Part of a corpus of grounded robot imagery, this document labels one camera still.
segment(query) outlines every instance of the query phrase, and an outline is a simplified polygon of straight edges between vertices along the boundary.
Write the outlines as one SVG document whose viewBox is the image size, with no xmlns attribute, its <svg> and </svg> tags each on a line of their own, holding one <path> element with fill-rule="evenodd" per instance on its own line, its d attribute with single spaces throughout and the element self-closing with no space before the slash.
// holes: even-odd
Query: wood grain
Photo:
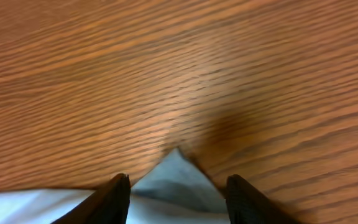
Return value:
<svg viewBox="0 0 358 224">
<path fill-rule="evenodd" d="M 306 223 L 358 223 L 358 1 L 0 0 L 0 190 L 181 146 Z"/>
</svg>

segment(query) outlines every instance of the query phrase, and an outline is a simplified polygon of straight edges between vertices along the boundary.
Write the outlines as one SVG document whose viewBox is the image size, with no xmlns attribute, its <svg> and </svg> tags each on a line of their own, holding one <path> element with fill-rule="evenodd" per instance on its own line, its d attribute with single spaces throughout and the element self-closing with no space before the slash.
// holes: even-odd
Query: wooden surface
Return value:
<svg viewBox="0 0 358 224">
<path fill-rule="evenodd" d="M 358 1 L 0 0 L 0 190 L 181 146 L 307 223 L 358 223 Z"/>
</svg>

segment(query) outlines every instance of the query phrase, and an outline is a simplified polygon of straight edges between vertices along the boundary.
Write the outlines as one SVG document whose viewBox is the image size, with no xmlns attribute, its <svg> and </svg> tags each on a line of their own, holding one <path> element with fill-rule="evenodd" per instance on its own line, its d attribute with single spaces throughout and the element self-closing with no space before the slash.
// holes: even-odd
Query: wooden table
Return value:
<svg viewBox="0 0 358 224">
<path fill-rule="evenodd" d="M 358 223 L 358 1 L 0 0 L 0 190 L 135 181 L 175 146 Z"/>
</svg>

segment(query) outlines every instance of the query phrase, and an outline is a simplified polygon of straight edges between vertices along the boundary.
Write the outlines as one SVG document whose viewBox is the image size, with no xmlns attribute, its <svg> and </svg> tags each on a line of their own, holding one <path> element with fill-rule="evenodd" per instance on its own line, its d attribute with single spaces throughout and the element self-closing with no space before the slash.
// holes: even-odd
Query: folded cloth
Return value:
<svg viewBox="0 0 358 224">
<path fill-rule="evenodd" d="M 46 224 L 75 208 L 92 190 L 0 193 L 0 224 Z M 132 187 L 127 223 L 230 223 L 213 184 L 178 149 Z"/>
</svg>

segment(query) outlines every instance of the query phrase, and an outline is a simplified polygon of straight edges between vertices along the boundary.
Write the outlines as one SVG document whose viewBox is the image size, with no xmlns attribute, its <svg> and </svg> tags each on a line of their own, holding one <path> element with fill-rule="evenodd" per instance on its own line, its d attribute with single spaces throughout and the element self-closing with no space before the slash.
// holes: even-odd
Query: brown wood tabletop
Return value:
<svg viewBox="0 0 358 224">
<path fill-rule="evenodd" d="M 0 190 L 172 147 L 307 223 L 358 223 L 358 1 L 0 0 Z"/>
</svg>

